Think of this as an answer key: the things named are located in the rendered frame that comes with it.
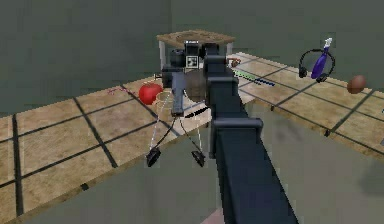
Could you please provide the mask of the black headphones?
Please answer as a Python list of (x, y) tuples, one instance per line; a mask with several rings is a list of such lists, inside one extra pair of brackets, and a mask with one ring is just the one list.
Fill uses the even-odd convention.
[[(299, 60), (299, 72), (298, 72), (298, 74), (299, 74), (300, 78), (306, 77), (307, 73), (308, 73), (307, 68), (303, 65), (303, 61), (304, 61), (305, 56), (307, 54), (309, 54), (309, 53), (312, 53), (312, 52), (320, 52), (320, 50), (321, 49), (311, 49), (311, 50), (308, 50), (308, 51), (306, 51), (305, 53), (302, 54), (302, 56), (301, 56), (301, 58)], [(329, 71), (328, 72), (324, 72), (324, 70), (323, 70), (323, 74), (319, 78), (315, 79), (318, 83), (325, 82), (326, 79), (332, 74), (332, 72), (333, 72), (333, 70), (335, 68), (335, 64), (336, 64), (336, 60), (335, 60), (334, 56), (333, 56), (333, 60), (331, 60), (331, 61), (332, 61), (332, 66), (329, 69)]]

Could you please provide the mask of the wooden tiled table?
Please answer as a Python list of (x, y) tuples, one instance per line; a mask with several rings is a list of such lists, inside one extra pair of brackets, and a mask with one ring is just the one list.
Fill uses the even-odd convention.
[(318, 83), (298, 77), (298, 70), (243, 52), (235, 69), (275, 86), (258, 85), (240, 77), (245, 102), (260, 104), (319, 134), (384, 162), (384, 93), (366, 88), (358, 94), (334, 78)]
[[(148, 78), (0, 119), (0, 224), (19, 224), (142, 163), (171, 120), (138, 99)], [(187, 131), (210, 121), (210, 112), (184, 119)], [(162, 146), (181, 139), (178, 121)]]

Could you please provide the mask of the black pen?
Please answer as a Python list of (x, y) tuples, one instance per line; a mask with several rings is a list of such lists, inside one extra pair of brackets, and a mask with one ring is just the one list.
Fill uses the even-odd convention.
[(197, 115), (205, 112), (207, 109), (209, 109), (209, 108), (208, 107), (204, 107), (204, 108), (198, 109), (198, 110), (196, 110), (196, 111), (194, 111), (192, 113), (189, 113), (189, 114), (185, 115), (185, 118), (192, 118), (194, 116), (197, 116)]

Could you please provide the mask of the green and blue pencil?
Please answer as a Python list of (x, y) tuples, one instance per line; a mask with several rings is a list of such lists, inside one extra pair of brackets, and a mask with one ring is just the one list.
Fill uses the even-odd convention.
[(256, 83), (258, 85), (265, 84), (265, 85), (269, 85), (269, 86), (275, 86), (275, 83), (270, 82), (270, 81), (266, 81), (262, 78), (257, 78), (255, 75), (252, 75), (250, 73), (243, 72), (243, 71), (236, 70), (236, 69), (233, 70), (233, 72), (237, 77), (242, 77), (242, 78), (244, 78), (250, 82)]

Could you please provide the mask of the red apple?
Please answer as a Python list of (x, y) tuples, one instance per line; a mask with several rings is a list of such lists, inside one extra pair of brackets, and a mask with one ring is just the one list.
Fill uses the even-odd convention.
[(139, 99), (145, 105), (152, 105), (156, 100), (156, 96), (163, 91), (163, 88), (156, 83), (144, 84), (139, 89)]

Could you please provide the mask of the purple spray bottle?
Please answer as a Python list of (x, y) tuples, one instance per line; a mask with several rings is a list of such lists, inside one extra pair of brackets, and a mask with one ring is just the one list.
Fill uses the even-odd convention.
[(328, 38), (325, 40), (325, 44), (323, 48), (320, 50), (321, 55), (317, 59), (317, 61), (315, 62), (312, 68), (312, 73), (311, 73), (312, 79), (317, 79), (323, 74), (323, 70), (325, 68), (325, 64), (328, 58), (333, 60), (333, 56), (329, 53), (329, 48), (331, 46), (332, 41), (333, 41), (332, 38)]

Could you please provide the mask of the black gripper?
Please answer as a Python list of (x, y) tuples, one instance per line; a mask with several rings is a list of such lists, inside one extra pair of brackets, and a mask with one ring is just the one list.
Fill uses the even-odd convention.
[[(170, 63), (162, 68), (162, 83), (164, 88), (170, 88), (173, 94), (173, 103), (171, 109), (171, 115), (173, 117), (182, 117), (184, 115), (183, 109), (183, 94), (185, 90), (185, 52), (183, 49), (173, 49), (170, 53)], [(176, 119), (173, 118), (171, 124), (168, 126), (167, 131), (163, 136), (153, 144), (154, 137), (156, 135), (156, 129), (154, 129), (152, 138), (150, 141), (150, 149), (145, 156), (148, 167), (152, 167), (161, 156), (160, 145), (166, 139), (168, 134), (173, 130)], [(205, 155), (202, 150), (202, 141), (200, 130), (197, 130), (198, 142), (195, 142), (184, 125), (184, 119), (179, 120), (180, 127), (183, 130), (186, 137), (195, 147), (191, 151), (191, 155), (196, 163), (203, 167), (205, 165)]]

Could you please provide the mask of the brown mug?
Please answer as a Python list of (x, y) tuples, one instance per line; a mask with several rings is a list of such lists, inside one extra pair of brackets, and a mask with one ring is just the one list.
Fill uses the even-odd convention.
[(201, 102), (206, 98), (206, 79), (202, 70), (193, 70), (185, 74), (186, 95), (193, 102)]

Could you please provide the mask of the brown top side table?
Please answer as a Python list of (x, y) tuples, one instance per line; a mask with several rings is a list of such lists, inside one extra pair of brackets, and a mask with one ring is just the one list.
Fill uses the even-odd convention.
[(226, 46), (226, 54), (231, 55), (235, 38), (225, 34), (210, 32), (206, 30), (196, 29), (179, 31), (169, 34), (161, 34), (156, 36), (159, 45), (160, 67), (167, 63), (166, 46), (170, 45), (175, 48), (183, 48), (186, 40), (197, 40), (199, 43), (217, 43)]

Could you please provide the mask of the brown ball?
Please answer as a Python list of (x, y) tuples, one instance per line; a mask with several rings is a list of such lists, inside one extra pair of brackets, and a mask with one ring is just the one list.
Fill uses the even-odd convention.
[(354, 76), (347, 84), (347, 91), (350, 94), (358, 94), (366, 87), (366, 78), (363, 75)]

